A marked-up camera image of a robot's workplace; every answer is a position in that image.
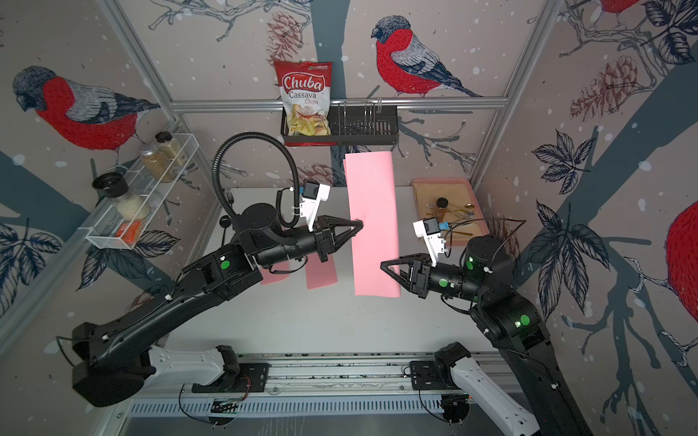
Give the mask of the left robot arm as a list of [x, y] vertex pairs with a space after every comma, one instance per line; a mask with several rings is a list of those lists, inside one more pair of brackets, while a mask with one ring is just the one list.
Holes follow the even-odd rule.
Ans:
[[174, 288], [110, 323], [82, 323], [71, 337], [80, 357], [73, 389], [94, 407], [121, 403], [143, 388], [191, 385], [196, 393], [251, 392], [227, 345], [171, 352], [156, 342], [180, 325], [261, 283], [263, 271], [317, 254], [323, 262], [364, 227], [360, 220], [321, 215], [313, 225], [284, 230], [277, 211], [256, 203], [232, 214], [234, 239], [185, 267]]

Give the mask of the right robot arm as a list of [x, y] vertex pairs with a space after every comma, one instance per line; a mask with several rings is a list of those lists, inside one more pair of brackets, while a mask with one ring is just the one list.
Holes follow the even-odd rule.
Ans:
[[434, 355], [440, 378], [464, 391], [506, 435], [589, 435], [589, 428], [559, 368], [545, 321], [512, 286], [514, 260], [500, 239], [478, 236], [462, 265], [434, 263], [427, 254], [383, 261], [381, 269], [421, 298], [472, 303], [465, 310], [504, 358], [530, 407], [525, 409], [482, 370], [461, 343]]

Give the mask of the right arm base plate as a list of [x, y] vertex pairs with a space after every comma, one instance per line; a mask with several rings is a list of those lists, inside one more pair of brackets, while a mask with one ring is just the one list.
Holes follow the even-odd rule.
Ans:
[[485, 383], [485, 374], [472, 358], [442, 367], [437, 361], [411, 361], [408, 374], [414, 391], [463, 391]]

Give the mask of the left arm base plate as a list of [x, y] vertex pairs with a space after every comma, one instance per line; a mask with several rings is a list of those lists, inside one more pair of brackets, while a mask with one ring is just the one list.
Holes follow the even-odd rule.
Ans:
[[237, 372], [225, 371], [209, 385], [194, 384], [192, 393], [263, 392], [270, 369], [269, 363], [240, 363]]

